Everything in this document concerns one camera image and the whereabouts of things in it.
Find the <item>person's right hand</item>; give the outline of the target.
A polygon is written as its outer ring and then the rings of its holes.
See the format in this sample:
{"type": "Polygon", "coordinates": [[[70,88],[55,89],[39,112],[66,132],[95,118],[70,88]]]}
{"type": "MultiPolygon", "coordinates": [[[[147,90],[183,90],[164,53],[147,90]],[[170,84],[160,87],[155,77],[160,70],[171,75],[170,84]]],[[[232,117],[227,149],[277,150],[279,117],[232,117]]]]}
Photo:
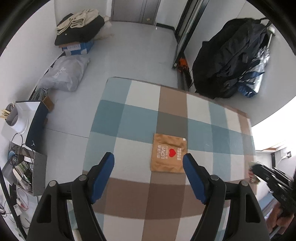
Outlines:
{"type": "Polygon", "coordinates": [[[278,233],[280,235],[283,235],[294,218],[294,214],[286,217],[280,217],[280,213],[281,213],[281,206],[280,206],[280,203],[277,203],[274,206],[271,214],[269,215],[266,221],[266,225],[269,233],[271,233],[274,227],[277,225],[280,227],[280,230],[278,231],[278,233]]]}

